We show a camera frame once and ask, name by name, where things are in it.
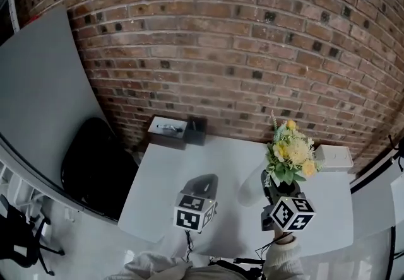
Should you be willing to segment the person's left forearm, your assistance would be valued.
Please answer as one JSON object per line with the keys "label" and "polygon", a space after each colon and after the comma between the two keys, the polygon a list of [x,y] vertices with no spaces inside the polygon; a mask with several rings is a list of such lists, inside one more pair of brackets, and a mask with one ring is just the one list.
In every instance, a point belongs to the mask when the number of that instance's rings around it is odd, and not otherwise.
{"label": "person's left forearm", "polygon": [[142,252],[126,263],[120,272],[103,280],[182,280],[192,266],[192,262],[182,259]]}

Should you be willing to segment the white vase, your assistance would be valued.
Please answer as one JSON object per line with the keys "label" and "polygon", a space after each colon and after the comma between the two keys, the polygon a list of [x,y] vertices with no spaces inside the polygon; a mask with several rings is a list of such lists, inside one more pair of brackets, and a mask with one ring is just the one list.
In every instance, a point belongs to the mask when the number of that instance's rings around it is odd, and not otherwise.
{"label": "white vase", "polygon": [[264,197],[264,182],[266,180],[266,170],[264,166],[258,166],[245,179],[241,185],[237,200],[244,207],[251,207]]}

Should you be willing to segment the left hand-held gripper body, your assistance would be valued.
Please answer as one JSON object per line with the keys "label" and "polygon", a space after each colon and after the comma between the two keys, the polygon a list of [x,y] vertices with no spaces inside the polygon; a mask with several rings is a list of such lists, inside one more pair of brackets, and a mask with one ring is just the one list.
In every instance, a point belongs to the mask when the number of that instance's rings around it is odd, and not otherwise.
{"label": "left hand-held gripper body", "polygon": [[174,226],[201,233],[215,215],[218,177],[201,175],[189,180],[178,193],[174,207]]}

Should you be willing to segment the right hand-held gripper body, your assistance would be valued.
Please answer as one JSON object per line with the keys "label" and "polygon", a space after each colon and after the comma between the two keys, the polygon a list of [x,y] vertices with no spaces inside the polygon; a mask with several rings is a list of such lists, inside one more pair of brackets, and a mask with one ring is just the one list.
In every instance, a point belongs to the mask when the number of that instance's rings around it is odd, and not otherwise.
{"label": "right hand-held gripper body", "polygon": [[275,226],[284,232],[304,230],[316,212],[310,200],[300,191],[299,184],[280,182],[277,184],[266,172],[261,173],[264,196],[269,204],[261,213],[261,229],[273,230]]}

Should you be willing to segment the person's torso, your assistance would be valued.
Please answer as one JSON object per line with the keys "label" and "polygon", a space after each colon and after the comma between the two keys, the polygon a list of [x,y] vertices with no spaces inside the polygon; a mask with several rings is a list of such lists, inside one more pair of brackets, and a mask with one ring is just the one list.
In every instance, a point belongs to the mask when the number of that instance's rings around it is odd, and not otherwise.
{"label": "person's torso", "polygon": [[251,272],[243,275],[219,265],[210,265],[187,269],[183,280],[262,280],[262,276]]}

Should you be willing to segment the black pen holder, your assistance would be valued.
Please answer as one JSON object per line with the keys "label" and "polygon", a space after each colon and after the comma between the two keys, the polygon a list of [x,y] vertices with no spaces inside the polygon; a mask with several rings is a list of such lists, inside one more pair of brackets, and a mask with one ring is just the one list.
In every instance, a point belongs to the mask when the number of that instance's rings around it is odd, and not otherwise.
{"label": "black pen holder", "polygon": [[184,133],[186,144],[204,146],[208,121],[202,117],[188,117]]}

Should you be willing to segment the white office chair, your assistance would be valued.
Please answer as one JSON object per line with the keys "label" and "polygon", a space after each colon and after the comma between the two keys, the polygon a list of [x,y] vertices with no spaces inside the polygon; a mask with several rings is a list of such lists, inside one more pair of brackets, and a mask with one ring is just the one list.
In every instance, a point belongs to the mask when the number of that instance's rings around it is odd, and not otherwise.
{"label": "white office chair", "polygon": [[37,223],[44,218],[44,204],[47,196],[24,181],[0,160],[0,196],[23,213],[27,222]]}

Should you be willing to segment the white desk with drawers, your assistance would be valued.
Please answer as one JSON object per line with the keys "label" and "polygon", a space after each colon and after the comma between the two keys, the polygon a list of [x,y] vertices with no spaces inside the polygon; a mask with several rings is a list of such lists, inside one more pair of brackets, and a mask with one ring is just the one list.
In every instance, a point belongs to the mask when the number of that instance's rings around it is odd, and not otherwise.
{"label": "white desk with drawers", "polygon": [[[151,144],[141,161],[118,225],[122,231],[157,243],[164,255],[183,253],[185,232],[174,226],[178,193],[192,178],[218,177],[217,212],[201,233],[192,233],[194,252],[224,258],[256,258],[256,250],[273,238],[261,229],[265,198],[251,207],[239,204],[242,183],[263,162],[262,143],[208,136],[203,146],[183,150]],[[301,184],[316,216],[297,233],[302,255],[348,247],[354,240],[349,177],[345,172],[321,172]]]}

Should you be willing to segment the grey refrigerator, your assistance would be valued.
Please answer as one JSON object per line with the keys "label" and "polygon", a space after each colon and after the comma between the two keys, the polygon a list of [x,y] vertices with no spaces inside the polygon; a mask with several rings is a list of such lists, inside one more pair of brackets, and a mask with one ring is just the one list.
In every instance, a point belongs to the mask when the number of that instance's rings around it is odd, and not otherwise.
{"label": "grey refrigerator", "polygon": [[83,123],[96,117],[108,124],[78,55],[66,9],[52,9],[5,45],[8,166],[52,199],[116,224],[118,220],[73,199],[61,183],[62,161]]}

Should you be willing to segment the person's right forearm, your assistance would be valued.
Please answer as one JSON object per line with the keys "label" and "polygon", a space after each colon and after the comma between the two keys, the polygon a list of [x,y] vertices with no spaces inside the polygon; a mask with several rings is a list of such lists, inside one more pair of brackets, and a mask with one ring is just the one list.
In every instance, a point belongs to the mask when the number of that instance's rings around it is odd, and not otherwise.
{"label": "person's right forearm", "polygon": [[279,229],[266,252],[263,274],[266,280],[307,280],[300,261],[300,245],[291,233]]}

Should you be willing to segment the black bag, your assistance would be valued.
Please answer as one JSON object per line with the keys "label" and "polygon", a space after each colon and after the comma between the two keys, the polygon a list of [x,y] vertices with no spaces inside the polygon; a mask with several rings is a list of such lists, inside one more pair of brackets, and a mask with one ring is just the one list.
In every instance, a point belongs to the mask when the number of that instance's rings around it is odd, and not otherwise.
{"label": "black bag", "polygon": [[108,124],[95,117],[75,135],[62,161],[61,183],[73,199],[117,221],[137,171]]}

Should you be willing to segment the white rectangular box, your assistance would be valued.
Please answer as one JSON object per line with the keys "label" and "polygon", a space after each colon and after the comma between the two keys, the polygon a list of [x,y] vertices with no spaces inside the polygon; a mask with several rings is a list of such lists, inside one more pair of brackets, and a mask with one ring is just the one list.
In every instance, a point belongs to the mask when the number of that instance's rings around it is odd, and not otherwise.
{"label": "white rectangular box", "polygon": [[348,172],[354,165],[350,150],[345,146],[322,144],[314,154],[322,164],[322,172]]}

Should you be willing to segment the yellow flowers bouquet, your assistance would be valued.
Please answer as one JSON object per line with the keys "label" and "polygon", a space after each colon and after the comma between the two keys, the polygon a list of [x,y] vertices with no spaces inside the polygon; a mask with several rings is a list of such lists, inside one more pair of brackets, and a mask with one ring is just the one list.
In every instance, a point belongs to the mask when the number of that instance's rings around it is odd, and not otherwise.
{"label": "yellow flowers bouquet", "polygon": [[264,184],[285,182],[305,182],[323,168],[324,161],[318,160],[314,153],[314,141],[298,131],[294,120],[285,120],[279,124],[271,113],[274,135],[267,144]]}

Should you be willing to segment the black office chair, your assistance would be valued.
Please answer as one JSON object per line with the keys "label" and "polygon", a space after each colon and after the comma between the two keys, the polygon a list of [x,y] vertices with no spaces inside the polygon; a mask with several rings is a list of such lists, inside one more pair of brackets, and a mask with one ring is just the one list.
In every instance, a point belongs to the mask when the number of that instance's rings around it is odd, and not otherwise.
{"label": "black office chair", "polygon": [[25,215],[12,206],[2,194],[0,203],[6,210],[6,216],[0,214],[0,260],[12,260],[26,269],[40,262],[45,273],[54,276],[54,272],[48,270],[44,262],[42,251],[60,256],[65,255],[65,252],[63,249],[56,251],[41,244],[42,230],[45,225],[50,225],[50,219],[44,217],[34,233],[35,224],[28,222]]}

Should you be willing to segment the brown tissue box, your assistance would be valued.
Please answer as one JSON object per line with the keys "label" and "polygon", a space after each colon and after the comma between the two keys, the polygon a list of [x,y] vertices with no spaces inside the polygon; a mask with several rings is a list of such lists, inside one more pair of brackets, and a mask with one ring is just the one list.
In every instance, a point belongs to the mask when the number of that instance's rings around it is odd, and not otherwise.
{"label": "brown tissue box", "polygon": [[147,129],[149,143],[173,149],[185,150],[186,120],[154,115]]}

